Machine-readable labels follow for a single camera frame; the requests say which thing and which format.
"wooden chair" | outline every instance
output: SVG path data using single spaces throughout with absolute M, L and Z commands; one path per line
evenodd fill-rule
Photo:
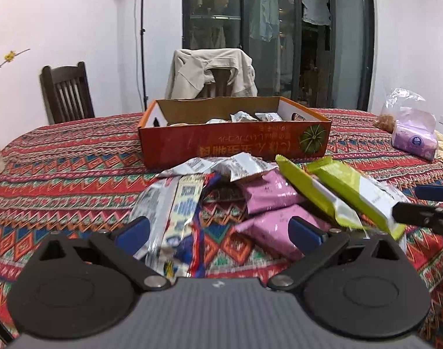
M 47 65 L 40 80 L 55 123 L 94 117 L 84 62 L 54 69 Z
M 205 84 L 196 98 L 230 97 L 232 85 L 228 85 L 228 80 L 231 76 L 231 70 L 226 68 L 213 68 L 210 71 L 214 76 L 215 83 Z

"tablecloth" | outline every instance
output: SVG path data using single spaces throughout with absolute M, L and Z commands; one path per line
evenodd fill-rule
M 394 149 L 390 135 L 373 127 L 372 114 L 320 112 L 332 119 L 327 153 L 335 159 L 396 185 L 413 201 L 415 185 L 443 185 L 443 164 Z M 11 332 L 16 333 L 6 296 L 49 231 L 86 237 L 127 223 L 137 196 L 153 178 L 142 161 L 140 117 L 136 113 L 41 127 L 3 150 L 7 165 L 0 175 L 0 319 Z M 204 221 L 212 230 L 207 235 L 212 245 L 206 244 L 204 255 L 207 276 L 233 276 L 229 270 L 234 269 L 235 276 L 265 278 L 287 266 L 252 242 L 229 240 L 232 225 L 242 220 L 242 208 L 207 202 Z M 228 220 L 220 221 L 220 216 Z M 432 295 L 432 309 L 420 334 L 443 348 L 443 239 L 425 228 L 408 227 L 407 235 L 408 259 Z

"yellow flowers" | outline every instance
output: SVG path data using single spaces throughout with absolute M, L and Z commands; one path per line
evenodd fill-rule
M 13 61 L 13 59 L 15 59 L 15 56 L 16 56 L 16 52 L 10 51 L 5 55 L 5 60 L 9 63 L 9 62 Z
M 28 49 L 26 49 L 26 50 L 24 50 L 24 51 L 21 51 L 21 52 L 18 52 L 18 53 L 16 53 L 15 51 L 10 51 L 10 52 L 8 52 L 5 56 L 4 56 L 4 62 L 2 62 L 1 64 L 0 64 L 0 68 L 2 68 L 6 63 L 10 63 L 10 62 L 12 62 L 13 61 L 13 59 L 15 59 L 15 57 L 16 56 L 18 56 L 18 55 L 21 55 L 22 53 L 25 53 L 25 52 L 27 52 L 27 51 L 29 51 L 30 49 L 28 48 Z

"cardboard box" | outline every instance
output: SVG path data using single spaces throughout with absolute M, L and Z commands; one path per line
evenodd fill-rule
M 285 122 L 206 124 L 212 118 L 231 120 L 245 111 L 277 112 Z M 294 115 L 303 120 L 292 121 Z M 188 123 L 190 126 L 167 125 Z M 277 154 L 290 159 L 325 154 L 331 121 L 284 97 L 215 97 L 154 100 L 142 117 L 138 132 L 149 169 L 167 169 L 193 157 L 232 156 L 250 152 L 266 161 Z

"metal pivot bolt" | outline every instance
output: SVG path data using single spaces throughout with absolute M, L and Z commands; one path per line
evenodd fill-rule
M 294 283 L 293 279 L 287 275 L 277 274 L 272 277 L 272 284 L 277 287 L 288 287 Z
M 162 277 L 161 275 L 150 275 L 146 279 L 144 279 L 144 284 L 147 287 L 153 288 L 153 289 L 159 289 L 166 285 L 166 278 Z

